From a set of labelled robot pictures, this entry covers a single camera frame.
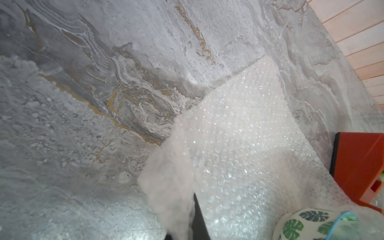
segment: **red plastic container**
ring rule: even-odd
[[[340,132],[336,134],[330,173],[355,203],[384,214],[370,203],[379,192],[384,171],[384,134]]]

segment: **mug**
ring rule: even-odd
[[[330,240],[343,238],[357,229],[353,212],[303,209],[285,214],[277,223],[272,240]]]

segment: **monstera leaf pattern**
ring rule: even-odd
[[[322,224],[317,231],[319,233],[328,235],[329,232],[331,231],[333,224],[334,224],[334,221],[326,222],[326,223]]]
[[[304,225],[301,221],[290,219],[284,224],[283,234],[288,240],[296,240],[300,237],[300,233],[298,233],[298,231],[302,231],[303,228]]]
[[[313,222],[323,222],[329,218],[329,214],[327,212],[321,211],[306,211],[300,213],[300,216],[305,220]]]
[[[358,221],[358,217],[352,212],[342,218],[343,221]]]

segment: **gray marble wall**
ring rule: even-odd
[[[383,116],[305,0],[3,0],[0,238],[161,239],[136,186],[173,118],[264,55],[329,167]]]

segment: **wooden plank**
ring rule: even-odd
[[[367,49],[384,41],[384,22],[337,43],[345,56]]]
[[[364,86],[366,88],[384,84],[384,75],[375,78],[368,78],[366,80],[363,80],[362,82],[364,83]]]
[[[355,70],[361,80],[384,75],[384,61]]]
[[[324,22],[324,26],[338,42],[384,21],[383,12],[383,0],[364,0]]]
[[[310,2],[310,6],[323,23],[360,1],[361,0],[313,0]]]
[[[374,63],[384,61],[384,43],[364,49],[347,56],[353,69],[362,68]]]
[[[373,86],[367,88],[368,92],[372,95],[372,97],[377,97],[384,95],[384,84]]]
[[[384,95],[383,96],[378,96],[374,97],[375,101],[377,102],[378,105],[384,104]]]

